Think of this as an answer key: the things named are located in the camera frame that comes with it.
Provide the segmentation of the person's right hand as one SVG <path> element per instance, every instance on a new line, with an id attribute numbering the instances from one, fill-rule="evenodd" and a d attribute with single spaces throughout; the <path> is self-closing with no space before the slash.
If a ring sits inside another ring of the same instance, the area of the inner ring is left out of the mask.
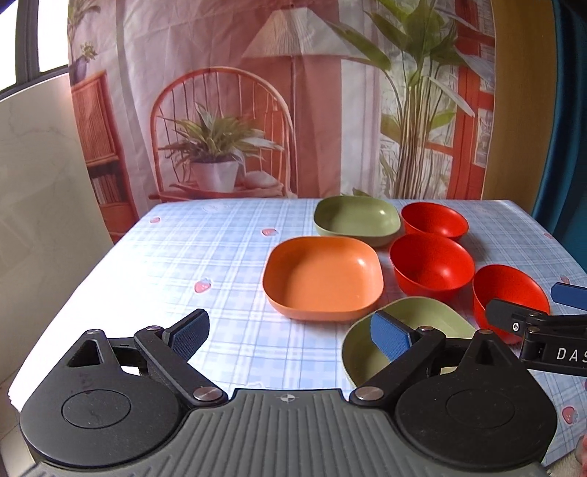
<path id="1" fill-rule="evenodd" d="M 581 476 L 585 476 L 587 474 L 587 434 L 580 438 L 574 455 L 581 466 Z"/>

